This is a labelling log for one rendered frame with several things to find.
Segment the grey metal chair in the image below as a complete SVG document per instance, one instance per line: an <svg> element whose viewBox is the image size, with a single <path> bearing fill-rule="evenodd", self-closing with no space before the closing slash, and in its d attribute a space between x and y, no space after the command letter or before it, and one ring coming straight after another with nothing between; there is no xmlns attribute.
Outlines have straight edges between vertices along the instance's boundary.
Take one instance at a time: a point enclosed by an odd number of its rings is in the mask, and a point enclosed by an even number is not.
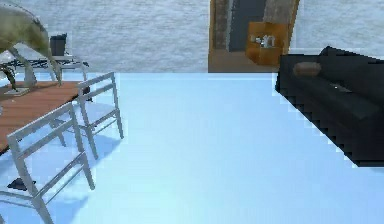
<svg viewBox="0 0 384 224"><path fill-rule="evenodd" d="M53 123L62 115L68 115L69 119L56 125L34 143L20 145L22 139ZM48 145L68 129L74 131L75 147ZM14 162L12 174L16 171L26 191L0 190L0 195L24 200L25 203L19 203L19 206L35 209L45 224L54 224L47 205L80 172L84 173L89 188L95 189L72 103L67 103L14 131L7 136L7 141Z"/></svg>
<svg viewBox="0 0 384 224"><path fill-rule="evenodd" d="M75 115L83 136L88 140L95 159L98 158L94 137L113 123L117 124L119 136L124 138L123 124L118 102L117 85L114 72L109 72L77 84L78 96L75 98ZM113 104L97 103L93 98L111 90Z"/></svg>

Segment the black sofa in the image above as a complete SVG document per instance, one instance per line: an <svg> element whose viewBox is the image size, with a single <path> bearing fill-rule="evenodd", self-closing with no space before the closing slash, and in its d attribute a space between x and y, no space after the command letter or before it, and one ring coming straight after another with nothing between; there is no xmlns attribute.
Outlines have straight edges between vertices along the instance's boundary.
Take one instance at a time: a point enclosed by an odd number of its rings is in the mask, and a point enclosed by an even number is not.
<svg viewBox="0 0 384 224"><path fill-rule="evenodd" d="M321 71L295 76L299 62L317 62ZM384 60L331 46L282 55L275 90L356 166L384 167Z"/></svg>

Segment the orange wooden cabinet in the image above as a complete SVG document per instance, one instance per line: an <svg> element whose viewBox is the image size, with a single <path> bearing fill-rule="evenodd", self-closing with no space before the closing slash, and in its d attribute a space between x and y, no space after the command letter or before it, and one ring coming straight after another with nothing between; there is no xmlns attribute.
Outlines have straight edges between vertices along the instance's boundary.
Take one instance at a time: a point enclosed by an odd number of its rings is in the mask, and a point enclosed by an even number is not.
<svg viewBox="0 0 384 224"><path fill-rule="evenodd" d="M287 24L250 22L245 55L257 65L278 66L287 38Z"/></svg>

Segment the white bottles cluster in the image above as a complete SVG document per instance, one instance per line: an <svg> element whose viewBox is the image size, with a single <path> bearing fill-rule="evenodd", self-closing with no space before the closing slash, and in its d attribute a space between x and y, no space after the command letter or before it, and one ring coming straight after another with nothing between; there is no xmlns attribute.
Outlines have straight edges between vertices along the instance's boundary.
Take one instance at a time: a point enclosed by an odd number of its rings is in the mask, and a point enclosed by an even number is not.
<svg viewBox="0 0 384 224"><path fill-rule="evenodd" d="M250 41L260 44L263 48L272 48L275 46L275 37L272 35L264 35L262 37L251 35Z"/></svg>

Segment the brown round cushion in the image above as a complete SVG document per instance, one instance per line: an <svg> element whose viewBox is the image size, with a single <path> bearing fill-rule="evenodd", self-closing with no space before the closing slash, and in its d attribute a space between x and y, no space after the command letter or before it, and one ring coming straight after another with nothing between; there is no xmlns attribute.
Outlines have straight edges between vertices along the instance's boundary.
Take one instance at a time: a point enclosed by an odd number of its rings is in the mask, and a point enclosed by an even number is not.
<svg viewBox="0 0 384 224"><path fill-rule="evenodd" d="M321 65L317 62L299 62L293 67L295 76L315 77L321 71Z"/></svg>

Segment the brown wooden dining table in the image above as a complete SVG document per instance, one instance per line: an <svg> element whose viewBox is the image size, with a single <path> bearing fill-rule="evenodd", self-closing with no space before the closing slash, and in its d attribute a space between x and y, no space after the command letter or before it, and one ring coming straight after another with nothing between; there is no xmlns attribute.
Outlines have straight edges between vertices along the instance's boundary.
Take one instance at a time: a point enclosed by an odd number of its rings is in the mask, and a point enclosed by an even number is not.
<svg viewBox="0 0 384 224"><path fill-rule="evenodd" d="M8 150L7 135L78 96L78 81L40 81L22 96L6 96L0 88L0 155Z"/></svg>

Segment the green house plant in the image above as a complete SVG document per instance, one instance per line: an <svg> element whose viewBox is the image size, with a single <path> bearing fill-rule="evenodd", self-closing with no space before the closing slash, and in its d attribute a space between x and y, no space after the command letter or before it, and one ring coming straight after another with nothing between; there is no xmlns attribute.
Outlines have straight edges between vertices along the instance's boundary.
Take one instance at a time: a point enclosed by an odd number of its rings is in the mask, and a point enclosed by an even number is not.
<svg viewBox="0 0 384 224"><path fill-rule="evenodd" d="M31 88L37 83L36 76L30 62L15 48L19 43L44 56L58 84L62 85L61 68L53 57L48 32L39 18L11 0L0 0L0 54L8 51L24 65L24 84Z"/></svg>

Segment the black laptop computer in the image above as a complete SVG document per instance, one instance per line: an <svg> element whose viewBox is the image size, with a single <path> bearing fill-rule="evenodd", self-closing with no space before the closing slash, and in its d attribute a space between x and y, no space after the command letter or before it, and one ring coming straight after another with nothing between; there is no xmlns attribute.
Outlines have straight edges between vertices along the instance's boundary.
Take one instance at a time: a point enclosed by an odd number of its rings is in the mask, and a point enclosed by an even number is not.
<svg viewBox="0 0 384 224"><path fill-rule="evenodd" d="M65 54L66 40L66 33L50 37L50 48L53 56L63 56Z"/></svg>

